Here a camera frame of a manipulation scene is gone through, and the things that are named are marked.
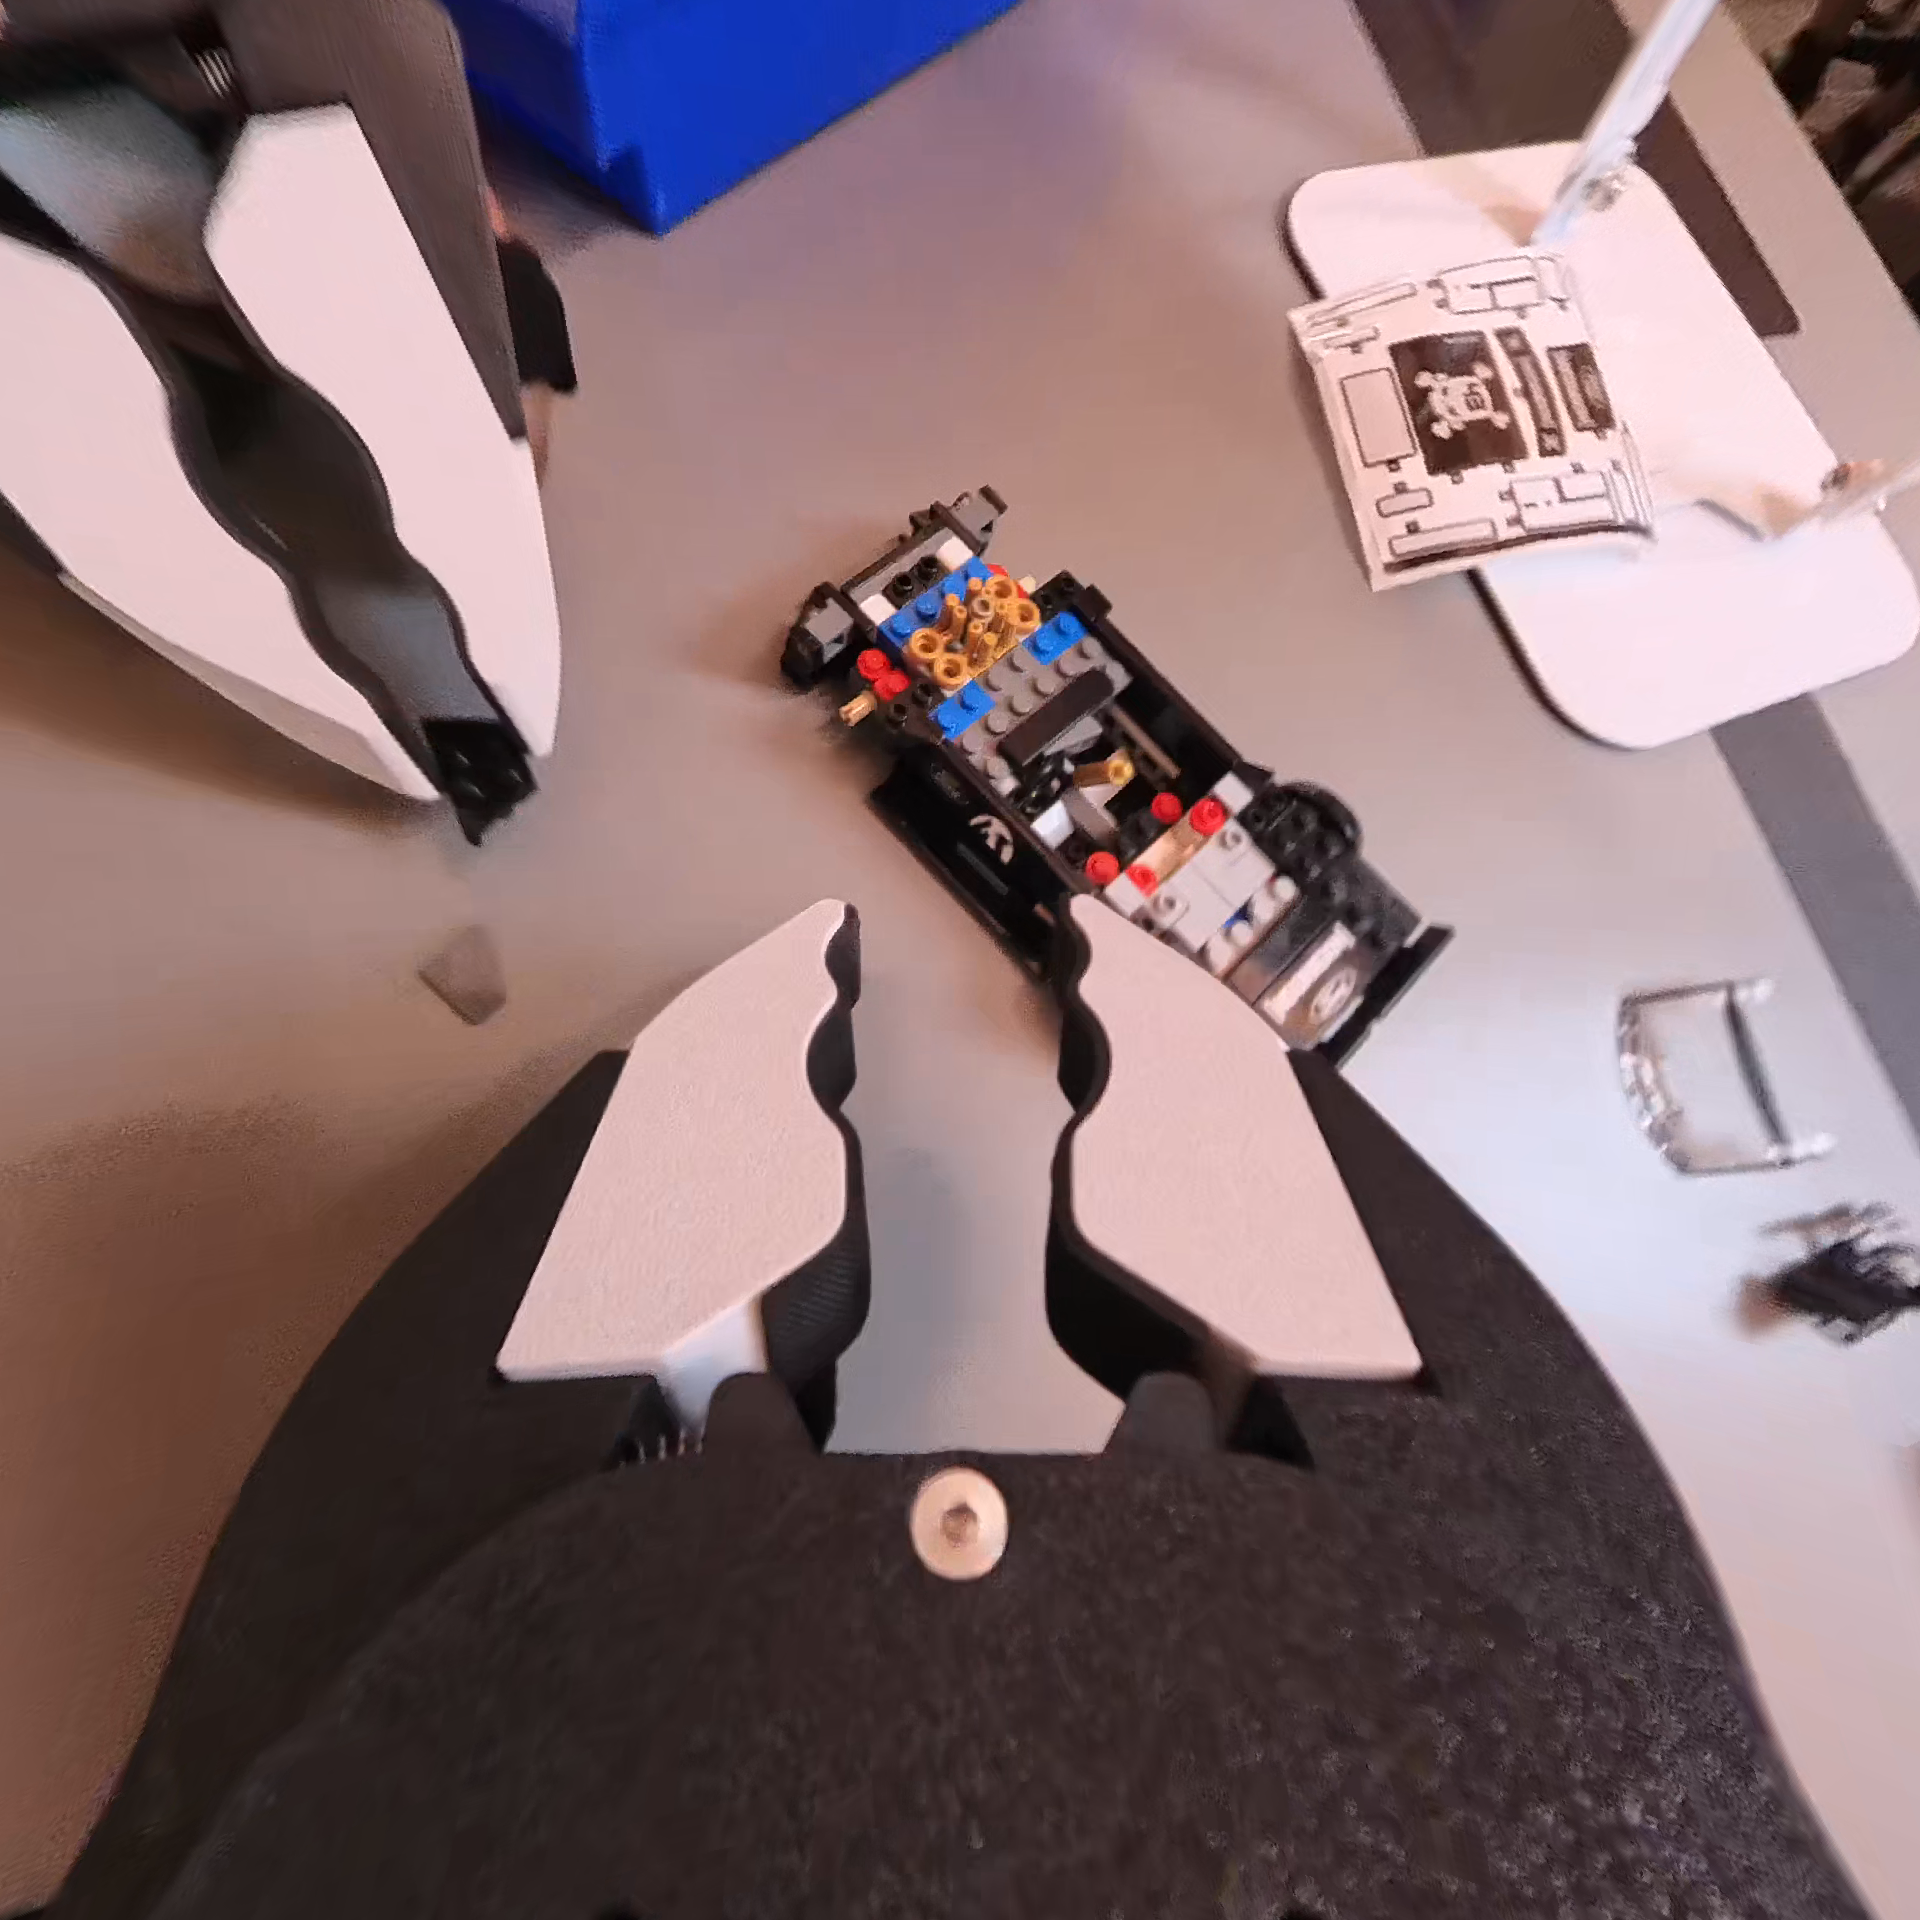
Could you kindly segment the book stand with white base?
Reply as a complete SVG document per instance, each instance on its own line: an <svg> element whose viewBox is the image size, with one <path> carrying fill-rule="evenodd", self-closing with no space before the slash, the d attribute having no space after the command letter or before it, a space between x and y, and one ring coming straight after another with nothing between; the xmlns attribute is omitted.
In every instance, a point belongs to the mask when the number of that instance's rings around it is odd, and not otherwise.
<svg viewBox="0 0 1920 1920"><path fill-rule="evenodd" d="M1660 186L1647 125L1713 2L1667 2L1579 141L1420 157L1309 180L1284 209L1316 301L1510 251L1572 262L1609 394L1641 450L1658 542L1479 568L1573 731L1660 749L1882 668L1918 639L1886 506L1918 431L1842 463Z"/></svg>

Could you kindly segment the black lego panel piece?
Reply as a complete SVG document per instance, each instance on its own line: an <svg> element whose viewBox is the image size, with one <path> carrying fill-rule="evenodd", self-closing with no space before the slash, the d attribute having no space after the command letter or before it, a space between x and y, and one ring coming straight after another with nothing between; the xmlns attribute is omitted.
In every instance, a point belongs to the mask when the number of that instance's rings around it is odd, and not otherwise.
<svg viewBox="0 0 1920 1920"><path fill-rule="evenodd" d="M1791 1257L1743 1289L1758 1315L1807 1322L1840 1346L1856 1346L1918 1315L1918 1235L1886 1202L1837 1205L1774 1221Z"/></svg>

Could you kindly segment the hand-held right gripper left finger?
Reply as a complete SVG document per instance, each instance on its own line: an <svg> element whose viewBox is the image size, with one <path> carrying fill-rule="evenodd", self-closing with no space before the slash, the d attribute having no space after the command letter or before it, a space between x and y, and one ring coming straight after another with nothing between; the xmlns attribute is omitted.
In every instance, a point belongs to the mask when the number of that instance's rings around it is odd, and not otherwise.
<svg viewBox="0 0 1920 1920"><path fill-rule="evenodd" d="M726 1381L770 1375L830 1442L871 1303L857 993L857 910L817 900L642 1027L495 1356L505 1381L651 1378L698 1436Z"/></svg>

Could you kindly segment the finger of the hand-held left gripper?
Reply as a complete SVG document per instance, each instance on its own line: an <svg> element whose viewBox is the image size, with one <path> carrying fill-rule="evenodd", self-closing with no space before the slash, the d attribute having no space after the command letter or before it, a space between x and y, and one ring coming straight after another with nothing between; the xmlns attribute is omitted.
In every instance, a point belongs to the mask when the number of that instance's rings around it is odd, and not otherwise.
<svg viewBox="0 0 1920 1920"><path fill-rule="evenodd" d="M346 421L399 547L537 760L561 721L561 610L532 448L512 433L350 106L256 112L206 249L261 350Z"/></svg>
<svg viewBox="0 0 1920 1920"><path fill-rule="evenodd" d="M301 749L408 801L440 789L326 665L282 571L213 512L177 388L109 288L2 236L2 500L88 607Z"/></svg>

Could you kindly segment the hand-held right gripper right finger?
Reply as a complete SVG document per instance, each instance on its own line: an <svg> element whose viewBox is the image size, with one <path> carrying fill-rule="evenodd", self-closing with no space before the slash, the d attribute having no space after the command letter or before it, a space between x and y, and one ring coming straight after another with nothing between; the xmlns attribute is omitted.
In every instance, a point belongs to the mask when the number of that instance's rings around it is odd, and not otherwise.
<svg viewBox="0 0 1920 1920"><path fill-rule="evenodd" d="M1143 926L1076 899L1056 931L1045 1319L1117 1400L1196 1382L1229 1452L1305 1452L1284 1382L1423 1359L1281 1039Z"/></svg>

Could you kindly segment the partly built lego car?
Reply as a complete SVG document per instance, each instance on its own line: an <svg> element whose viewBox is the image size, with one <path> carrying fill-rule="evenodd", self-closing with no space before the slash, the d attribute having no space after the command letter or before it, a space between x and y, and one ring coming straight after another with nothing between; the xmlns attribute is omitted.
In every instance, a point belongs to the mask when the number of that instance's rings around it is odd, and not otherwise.
<svg viewBox="0 0 1920 1920"><path fill-rule="evenodd" d="M997 487L961 490L817 584L785 681L886 756L871 808L1032 975L1091 899L1339 1066L1452 925L1368 864L1349 802L1237 752L1101 590L997 564L1001 518Z"/></svg>

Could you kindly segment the black and white sticker sheet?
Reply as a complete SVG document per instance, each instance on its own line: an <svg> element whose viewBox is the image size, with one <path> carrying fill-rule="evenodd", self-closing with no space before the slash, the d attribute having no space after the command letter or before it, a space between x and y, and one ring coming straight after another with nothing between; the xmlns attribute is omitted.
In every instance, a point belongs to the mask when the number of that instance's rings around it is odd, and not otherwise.
<svg viewBox="0 0 1920 1920"><path fill-rule="evenodd" d="M1289 313L1374 593L1660 531L1572 262L1510 251Z"/></svg>

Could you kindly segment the transparent lego windshield piece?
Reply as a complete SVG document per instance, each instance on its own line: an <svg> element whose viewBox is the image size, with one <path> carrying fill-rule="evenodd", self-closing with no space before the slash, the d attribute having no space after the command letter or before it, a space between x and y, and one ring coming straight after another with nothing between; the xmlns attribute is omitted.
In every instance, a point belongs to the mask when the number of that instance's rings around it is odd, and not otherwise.
<svg viewBox="0 0 1920 1920"><path fill-rule="evenodd" d="M1641 1134L1684 1177L1788 1172L1837 1138L1791 1123L1765 1053L1771 975L1730 975L1619 998L1619 1089Z"/></svg>

